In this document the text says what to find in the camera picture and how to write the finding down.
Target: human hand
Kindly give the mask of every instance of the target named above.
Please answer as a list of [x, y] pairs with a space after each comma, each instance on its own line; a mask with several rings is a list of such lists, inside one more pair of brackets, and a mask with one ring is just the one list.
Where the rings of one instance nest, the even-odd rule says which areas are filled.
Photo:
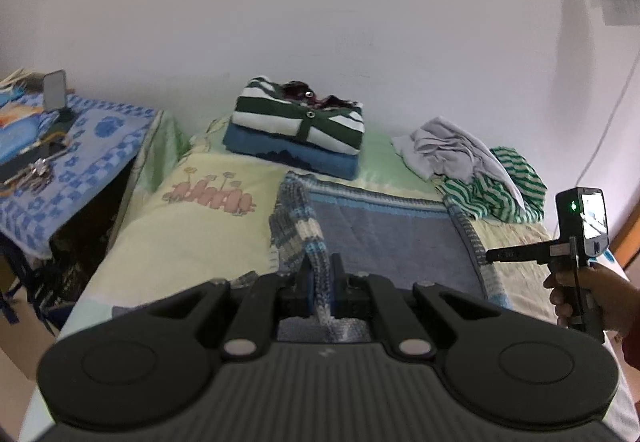
[[[596, 264], [578, 271], [580, 287], [591, 290], [594, 300], [602, 309], [602, 321], [606, 330], [616, 330], [626, 336], [633, 326], [640, 309], [640, 290], [611, 269]], [[573, 310], [564, 302], [562, 286], [575, 286], [574, 273], [558, 271], [545, 279], [545, 288], [552, 288], [549, 301], [556, 305], [558, 325], [567, 326], [567, 318]]]

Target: green striped cloth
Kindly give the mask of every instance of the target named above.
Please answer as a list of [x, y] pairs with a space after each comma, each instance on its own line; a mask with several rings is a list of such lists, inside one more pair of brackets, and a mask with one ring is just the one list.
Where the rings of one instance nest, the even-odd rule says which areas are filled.
[[347, 155], [360, 153], [364, 135], [360, 102], [351, 107], [311, 108], [286, 100], [280, 85], [264, 76], [252, 78], [242, 90], [231, 122]]
[[503, 183], [479, 175], [470, 184], [444, 178], [438, 189], [447, 203], [455, 203], [473, 219], [493, 216], [507, 223], [535, 223], [545, 217], [546, 186], [533, 167], [515, 149], [495, 147], [491, 152], [504, 166], [524, 200], [524, 209]]

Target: blue and white tablecloth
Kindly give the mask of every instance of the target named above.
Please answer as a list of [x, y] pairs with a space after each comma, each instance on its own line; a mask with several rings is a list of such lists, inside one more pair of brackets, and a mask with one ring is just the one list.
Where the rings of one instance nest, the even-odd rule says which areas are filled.
[[[41, 106], [42, 95], [18, 102]], [[156, 110], [71, 95], [79, 114], [69, 130], [69, 149], [52, 162], [54, 180], [38, 194], [17, 191], [0, 197], [0, 232], [25, 253], [51, 257], [49, 240], [75, 213], [105, 188], [138, 153]], [[51, 115], [40, 117], [44, 133]]]

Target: red sleeve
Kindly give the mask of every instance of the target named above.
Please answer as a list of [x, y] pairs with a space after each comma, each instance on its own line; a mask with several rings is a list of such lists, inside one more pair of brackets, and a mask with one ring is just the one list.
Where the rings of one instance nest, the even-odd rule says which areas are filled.
[[622, 353], [630, 366], [640, 370], [640, 316], [636, 318], [629, 333], [622, 339]]

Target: wall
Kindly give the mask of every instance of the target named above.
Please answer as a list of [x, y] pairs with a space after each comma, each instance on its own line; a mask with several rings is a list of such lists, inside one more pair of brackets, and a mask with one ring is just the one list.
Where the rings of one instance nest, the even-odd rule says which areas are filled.
[[[519, 149], [553, 194], [594, 149], [640, 30], [575, 0], [0, 0], [0, 44], [2, 72], [64, 67], [81, 94], [167, 108], [190, 132], [256, 74], [361, 100], [389, 133], [444, 115]], [[583, 182], [614, 229], [638, 196], [639, 87]]]

